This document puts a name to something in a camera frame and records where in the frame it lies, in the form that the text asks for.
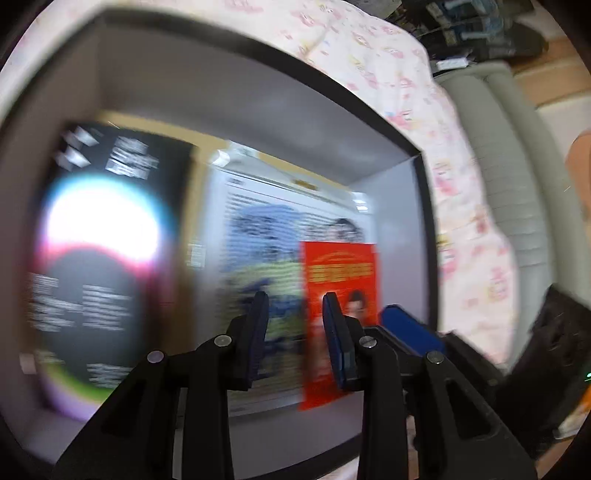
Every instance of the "pink floral fabric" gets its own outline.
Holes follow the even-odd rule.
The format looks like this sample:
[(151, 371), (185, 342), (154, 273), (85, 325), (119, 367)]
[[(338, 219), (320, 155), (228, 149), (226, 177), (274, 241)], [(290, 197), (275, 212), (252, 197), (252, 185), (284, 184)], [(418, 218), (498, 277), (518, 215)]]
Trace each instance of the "pink floral fabric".
[(422, 45), (340, 0), (54, 0), (0, 72), (0, 119), (67, 36), (108, 5), (166, 11), (266, 42), (357, 95), (423, 151), (436, 214), (441, 330), (456, 330), (495, 362), (516, 322), (515, 263), (496, 228), (474, 153)]

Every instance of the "metal screw head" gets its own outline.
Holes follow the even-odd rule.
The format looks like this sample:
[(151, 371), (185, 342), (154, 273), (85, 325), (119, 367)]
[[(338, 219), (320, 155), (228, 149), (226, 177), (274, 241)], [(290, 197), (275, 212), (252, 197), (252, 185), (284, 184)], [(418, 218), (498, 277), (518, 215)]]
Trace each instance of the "metal screw head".
[(359, 339), (359, 344), (363, 348), (373, 348), (377, 345), (377, 343), (378, 341), (374, 337), (370, 337), (369, 335), (366, 335)]
[(147, 356), (151, 364), (160, 363), (164, 359), (164, 354), (160, 350), (152, 350)]
[(232, 343), (232, 337), (229, 335), (218, 335), (213, 341), (217, 346), (228, 346)]
[(445, 360), (445, 357), (441, 352), (433, 350), (427, 354), (427, 360), (429, 360), (432, 364), (438, 365)]

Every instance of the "patterned fabric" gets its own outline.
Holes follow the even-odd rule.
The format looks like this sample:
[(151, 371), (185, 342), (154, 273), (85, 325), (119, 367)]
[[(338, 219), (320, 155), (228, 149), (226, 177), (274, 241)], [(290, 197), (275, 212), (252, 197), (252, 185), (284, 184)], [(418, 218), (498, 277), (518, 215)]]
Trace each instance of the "patterned fabric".
[(44, 60), (108, 5), (198, 18), (256, 38), (324, 72), (424, 153), (438, 230), (441, 330), (457, 330), (495, 362), (516, 322), (516, 269), (485, 201), (455, 108), (412, 36), (339, 0), (54, 0), (0, 72), (0, 119)]

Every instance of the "red booklet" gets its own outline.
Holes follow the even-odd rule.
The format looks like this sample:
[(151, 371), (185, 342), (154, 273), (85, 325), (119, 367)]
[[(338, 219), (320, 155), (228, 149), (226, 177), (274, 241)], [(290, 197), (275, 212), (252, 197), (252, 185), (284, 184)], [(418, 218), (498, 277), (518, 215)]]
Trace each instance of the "red booklet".
[(374, 245), (302, 242), (306, 317), (306, 366), (302, 410), (319, 407), (344, 395), (330, 366), (322, 297), (334, 291), (344, 315), (364, 326), (378, 323), (376, 253)]

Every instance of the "gray sofa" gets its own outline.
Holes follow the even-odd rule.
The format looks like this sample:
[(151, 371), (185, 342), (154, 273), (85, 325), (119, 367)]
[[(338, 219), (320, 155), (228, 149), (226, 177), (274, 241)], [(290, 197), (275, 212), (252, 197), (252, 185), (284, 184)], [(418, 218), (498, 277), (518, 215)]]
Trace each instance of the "gray sofa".
[(553, 137), (505, 63), (436, 77), (456, 104), (495, 222), (519, 266), (519, 321), (509, 365), (552, 283), (591, 304), (591, 255), (582, 210)]

